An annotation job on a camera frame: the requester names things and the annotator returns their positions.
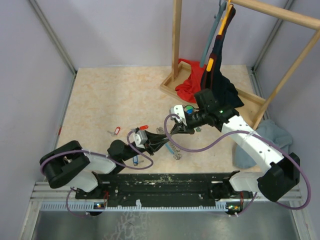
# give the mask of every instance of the light blue cloth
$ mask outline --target light blue cloth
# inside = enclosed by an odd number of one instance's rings
[[[286,130],[278,127],[274,121],[270,119],[262,121],[256,132],[288,153],[289,146],[292,144],[292,137]],[[237,145],[233,164],[238,168],[248,169],[255,166],[256,162]]]

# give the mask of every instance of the clothes hanger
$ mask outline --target clothes hanger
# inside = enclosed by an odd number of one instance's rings
[[[225,26],[226,26],[226,23],[227,23],[227,19],[228,19],[228,16],[229,16],[230,12],[231,12],[232,6],[233,5],[231,4],[231,0],[228,0],[227,12],[226,12],[226,14],[225,14],[225,16],[224,16],[224,18],[222,20],[222,24],[220,26],[220,30],[219,30],[218,35],[222,35],[222,33],[223,33],[224,29],[225,29]],[[213,58],[209,58],[208,64],[206,66],[206,71],[207,72],[211,71],[213,64],[214,64],[214,59]]]
[[[219,25],[219,22],[220,22],[220,20],[222,18],[222,15],[223,15],[224,11],[227,9],[227,2],[226,1],[223,1],[223,3],[221,3],[221,2],[222,2],[222,0],[219,0],[219,11],[218,11],[217,15],[214,16],[215,19],[214,19],[212,28],[210,30],[210,34],[209,34],[208,40],[206,41],[206,45],[205,45],[203,53],[202,53],[202,57],[201,57],[201,60],[200,60],[200,67],[201,68],[203,68],[203,66],[205,64],[206,56],[207,56],[209,47],[210,47],[210,45],[212,43],[212,40],[214,39],[214,35],[216,33],[216,30],[218,28],[218,25]]]

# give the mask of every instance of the gray wall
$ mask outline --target gray wall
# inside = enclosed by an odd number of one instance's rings
[[[37,0],[76,68],[171,65],[173,0]],[[218,0],[183,0],[180,57],[199,60]],[[263,0],[283,7],[286,0]],[[276,19],[235,7],[223,64],[252,66]]]
[[[0,7],[0,238],[18,239],[72,74],[26,0]]]
[[[320,19],[318,0],[297,0],[293,11]],[[276,36],[266,58],[258,70],[265,96],[268,96],[286,70],[299,55],[315,31],[286,22]],[[313,224],[320,222],[320,42],[316,44],[301,66],[279,92],[269,107],[273,120],[293,136],[291,150],[301,159],[301,166],[309,177],[312,199],[308,207]],[[301,180],[306,194],[306,186]]]

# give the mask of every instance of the beige floor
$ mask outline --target beige floor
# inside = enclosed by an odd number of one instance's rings
[[[126,141],[132,128],[148,125],[150,132],[164,125],[170,107],[181,104],[162,93],[159,85],[171,68],[156,67],[105,67],[80,68],[68,105],[58,145],[77,140],[91,151],[107,153],[115,139]],[[238,88],[252,92],[246,66],[222,66],[222,73]],[[118,136],[107,131],[121,127]],[[221,133],[210,126],[202,127],[195,135],[175,135],[174,139],[186,148],[203,148]],[[225,138],[213,148],[201,153],[182,152],[175,160],[163,147],[152,159],[154,166],[146,170],[124,169],[122,173],[219,173],[238,170],[233,166],[235,143]],[[126,164],[133,166],[131,160]],[[139,167],[147,166],[145,160]],[[260,171],[258,166],[249,172]]]

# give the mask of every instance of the wooden frame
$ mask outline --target wooden frame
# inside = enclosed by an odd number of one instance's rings
[[[290,10],[282,9],[257,0],[231,0],[233,4],[252,9],[254,11],[273,16],[285,21],[292,22],[316,30],[309,43],[302,50],[300,55],[288,69],[286,74],[280,80],[279,84],[275,87],[271,95],[265,100],[255,94],[245,92],[238,89],[238,95],[244,103],[243,107],[237,108],[244,120],[253,128],[256,129],[260,123],[265,111],[267,110],[271,101],[275,98],[281,88],[285,85],[288,79],[292,76],[301,62],[305,59],[311,49],[315,46],[320,39],[320,19],[305,16]],[[180,62],[179,59],[179,42],[180,42],[180,25],[181,25],[181,9],[182,0],[173,0],[173,21],[172,21],[172,69],[171,74],[162,82],[160,89],[176,98],[183,101],[178,97],[175,88],[177,85],[183,83],[191,73],[191,67],[185,62]]]

